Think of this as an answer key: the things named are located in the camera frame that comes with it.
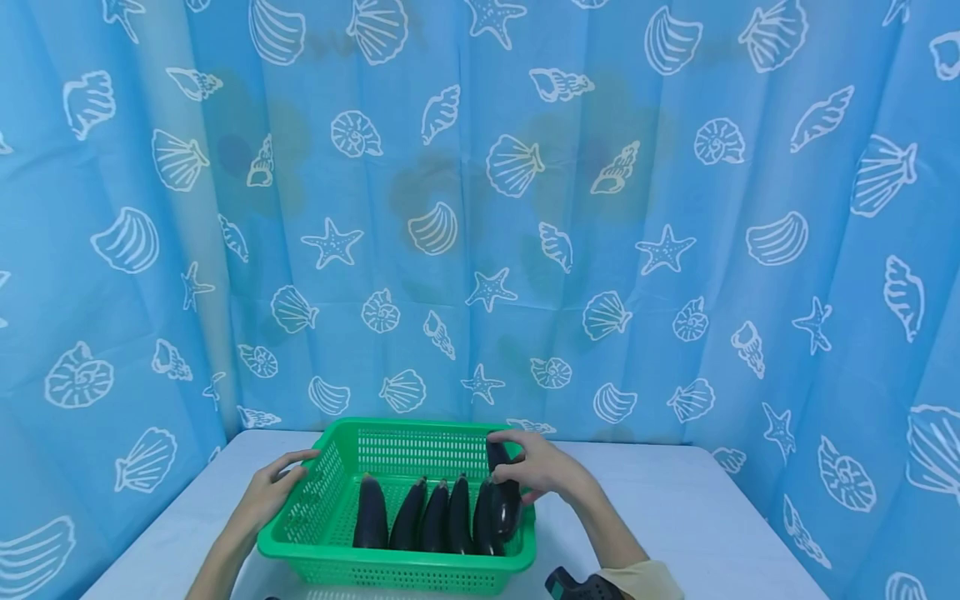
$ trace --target green plastic basket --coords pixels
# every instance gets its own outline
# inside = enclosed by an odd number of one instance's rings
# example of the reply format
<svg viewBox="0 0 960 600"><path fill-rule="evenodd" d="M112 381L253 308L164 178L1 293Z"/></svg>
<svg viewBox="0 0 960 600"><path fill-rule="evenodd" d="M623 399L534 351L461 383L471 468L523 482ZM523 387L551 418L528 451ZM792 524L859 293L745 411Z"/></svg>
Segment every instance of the green plastic basket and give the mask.
<svg viewBox="0 0 960 600"><path fill-rule="evenodd" d="M306 477L260 532L260 553L287 561L312 585L366 586L494 595L537 556L535 513L506 545L505 557L354 548L360 481L376 477L387 499L392 528L410 487L427 476L427 494L441 479L464 472L470 484L470 518L480 483L489 475L486 435L502 425L425 420L337 420L314 444ZM514 455L518 448L508 448Z"/></svg>

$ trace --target blue curtain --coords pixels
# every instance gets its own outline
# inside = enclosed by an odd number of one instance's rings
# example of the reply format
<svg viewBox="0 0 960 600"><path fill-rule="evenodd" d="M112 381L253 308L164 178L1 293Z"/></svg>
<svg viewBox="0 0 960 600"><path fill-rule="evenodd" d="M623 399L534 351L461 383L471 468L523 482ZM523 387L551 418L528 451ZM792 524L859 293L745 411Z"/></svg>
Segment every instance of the blue curtain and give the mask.
<svg viewBox="0 0 960 600"><path fill-rule="evenodd" d="M830 597L960 588L960 6L0 23L0 598L351 416L696 444Z"/></svg>

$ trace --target white table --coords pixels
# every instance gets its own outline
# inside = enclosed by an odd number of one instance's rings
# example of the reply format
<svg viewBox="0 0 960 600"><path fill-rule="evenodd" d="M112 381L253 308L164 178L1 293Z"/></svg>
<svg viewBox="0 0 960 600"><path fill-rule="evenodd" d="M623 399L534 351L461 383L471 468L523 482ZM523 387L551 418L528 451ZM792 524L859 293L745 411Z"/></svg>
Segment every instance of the white table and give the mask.
<svg viewBox="0 0 960 600"><path fill-rule="evenodd" d="M240 501L253 472L319 434L246 431L84 595L84 600L183 598ZM654 558L665 561L688 600L826 600L730 477L704 450L687 446L560 443L584 464ZM546 600L547 575L563 565L583 581L597 569L587 534L555 494L537 502L538 555L502 598ZM310 588L287 565L247 558L233 600L448 598L366 588Z"/></svg>

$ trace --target hand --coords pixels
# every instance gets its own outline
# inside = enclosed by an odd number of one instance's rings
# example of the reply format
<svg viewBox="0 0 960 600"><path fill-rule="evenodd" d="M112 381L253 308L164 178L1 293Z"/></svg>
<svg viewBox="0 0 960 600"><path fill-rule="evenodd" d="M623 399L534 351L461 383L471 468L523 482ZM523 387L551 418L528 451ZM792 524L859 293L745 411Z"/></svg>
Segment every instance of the hand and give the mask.
<svg viewBox="0 0 960 600"><path fill-rule="evenodd" d="M523 448L512 464L497 466L493 471L493 482L511 479L521 487L529 488L531 491L523 495L524 504L533 504L549 492L556 492L569 502L583 488L596 484L583 465L539 433L504 429L492 432L487 439L490 442L513 442Z"/></svg>

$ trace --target sleeve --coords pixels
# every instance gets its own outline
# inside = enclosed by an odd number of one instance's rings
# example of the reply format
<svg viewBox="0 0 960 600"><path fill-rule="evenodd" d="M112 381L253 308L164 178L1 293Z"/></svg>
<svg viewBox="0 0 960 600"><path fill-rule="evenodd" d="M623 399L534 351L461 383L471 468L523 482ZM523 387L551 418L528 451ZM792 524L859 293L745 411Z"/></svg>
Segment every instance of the sleeve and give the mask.
<svg viewBox="0 0 960 600"><path fill-rule="evenodd" d="M684 593L666 564L644 561L626 568L604 568L597 573L630 594L634 600L684 600Z"/></svg>

